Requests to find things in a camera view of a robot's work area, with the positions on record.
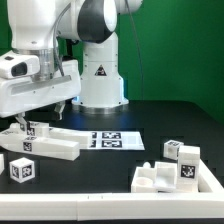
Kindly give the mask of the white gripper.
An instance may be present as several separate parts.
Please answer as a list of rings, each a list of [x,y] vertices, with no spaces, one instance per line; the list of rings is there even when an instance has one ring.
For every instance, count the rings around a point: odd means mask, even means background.
[[[56,120],[63,118],[64,100],[78,96],[81,81],[76,60],[62,63],[64,76],[57,71],[50,80],[35,82],[40,68],[37,56],[4,54],[0,56],[0,117],[15,116],[22,131],[27,130],[23,112],[57,103]]]

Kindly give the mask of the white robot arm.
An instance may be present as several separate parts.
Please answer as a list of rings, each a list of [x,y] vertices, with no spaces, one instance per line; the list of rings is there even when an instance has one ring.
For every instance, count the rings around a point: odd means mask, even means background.
[[[143,0],[7,0],[12,50],[0,56],[0,117],[24,131],[27,111],[65,101],[89,113],[125,108],[117,17]]]

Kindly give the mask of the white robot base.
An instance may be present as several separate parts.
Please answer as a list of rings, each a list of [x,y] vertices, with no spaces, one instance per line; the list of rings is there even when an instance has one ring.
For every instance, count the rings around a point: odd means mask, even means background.
[[[89,114],[111,114],[123,110],[124,80],[118,72],[118,36],[113,33],[103,43],[85,43],[80,95],[73,109]]]

